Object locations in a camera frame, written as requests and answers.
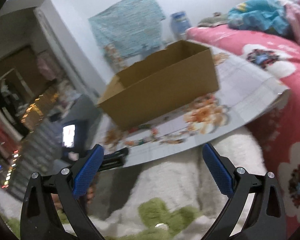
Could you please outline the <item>brown cardboard box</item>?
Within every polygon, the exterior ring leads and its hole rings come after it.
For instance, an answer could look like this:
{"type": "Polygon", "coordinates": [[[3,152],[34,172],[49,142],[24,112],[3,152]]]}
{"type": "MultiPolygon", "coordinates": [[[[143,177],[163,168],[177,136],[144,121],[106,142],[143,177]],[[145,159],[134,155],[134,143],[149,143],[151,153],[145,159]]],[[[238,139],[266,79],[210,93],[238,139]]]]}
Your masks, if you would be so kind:
{"type": "Polygon", "coordinates": [[[114,75],[98,105],[125,130],[218,89],[210,48],[181,40],[114,75]]]}

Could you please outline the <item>blue cartoon blanket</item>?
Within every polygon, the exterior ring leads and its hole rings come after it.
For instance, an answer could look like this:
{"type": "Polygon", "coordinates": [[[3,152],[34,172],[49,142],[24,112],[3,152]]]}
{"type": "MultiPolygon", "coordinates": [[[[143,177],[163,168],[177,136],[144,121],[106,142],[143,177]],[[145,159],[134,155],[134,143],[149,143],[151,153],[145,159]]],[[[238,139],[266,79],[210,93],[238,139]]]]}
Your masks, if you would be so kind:
{"type": "Polygon", "coordinates": [[[228,12],[228,27],[235,30],[260,31],[281,37],[291,37],[287,20],[289,0],[247,0],[228,12]]]}

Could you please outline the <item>teal patterned wall cloth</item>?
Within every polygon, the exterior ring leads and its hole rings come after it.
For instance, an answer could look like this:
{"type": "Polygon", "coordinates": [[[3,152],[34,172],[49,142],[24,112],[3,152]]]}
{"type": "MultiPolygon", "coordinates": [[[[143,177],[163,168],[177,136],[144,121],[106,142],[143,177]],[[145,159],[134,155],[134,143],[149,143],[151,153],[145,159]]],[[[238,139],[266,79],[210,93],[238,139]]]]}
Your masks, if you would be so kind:
{"type": "Polygon", "coordinates": [[[156,0],[121,0],[88,21],[101,48],[112,44],[127,58],[161,46],[165,18],[156,0]]]}

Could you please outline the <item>blue water dispenser bottle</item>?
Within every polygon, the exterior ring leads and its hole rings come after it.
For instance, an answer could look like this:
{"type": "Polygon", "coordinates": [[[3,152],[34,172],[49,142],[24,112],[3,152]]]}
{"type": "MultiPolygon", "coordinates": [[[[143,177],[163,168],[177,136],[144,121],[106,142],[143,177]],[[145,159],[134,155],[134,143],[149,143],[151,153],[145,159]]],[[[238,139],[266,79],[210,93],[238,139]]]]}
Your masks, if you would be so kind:
{"type": "Polygon", "coordinates": [[[183,40],[187,29],[191,28],[186,12],[180,11],[171,14],[170,26],[176,40],[183,40]]]}

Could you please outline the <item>white checked floral mat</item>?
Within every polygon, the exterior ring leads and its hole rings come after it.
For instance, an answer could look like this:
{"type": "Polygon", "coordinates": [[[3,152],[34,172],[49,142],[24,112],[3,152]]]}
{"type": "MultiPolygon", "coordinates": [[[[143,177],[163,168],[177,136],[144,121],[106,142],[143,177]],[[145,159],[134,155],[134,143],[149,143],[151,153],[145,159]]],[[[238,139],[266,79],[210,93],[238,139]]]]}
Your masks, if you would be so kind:
{"type": "Polygon", "coordinates": [[[290,89],[272,74],[222,49],[211,47],[217,59],[219,90],[164,114],[137,131],[119,132],[102,116],[94,142],[106,154],[129,149],[125,167],[189,150],[223,136],[277,105],[285,105],[290,89]]]}

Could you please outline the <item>white fluffy blanket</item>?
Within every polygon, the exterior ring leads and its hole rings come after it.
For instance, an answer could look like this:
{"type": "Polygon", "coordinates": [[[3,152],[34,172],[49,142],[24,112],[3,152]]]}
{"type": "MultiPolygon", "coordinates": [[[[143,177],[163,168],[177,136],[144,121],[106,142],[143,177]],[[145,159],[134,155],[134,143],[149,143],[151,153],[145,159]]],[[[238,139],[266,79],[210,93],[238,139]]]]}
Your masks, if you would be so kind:
{"type": "Polygon", "coordinates": [[[101,172],[88,207],[106,239],[201,239],[226,204],[202,147],[101,172]]]}

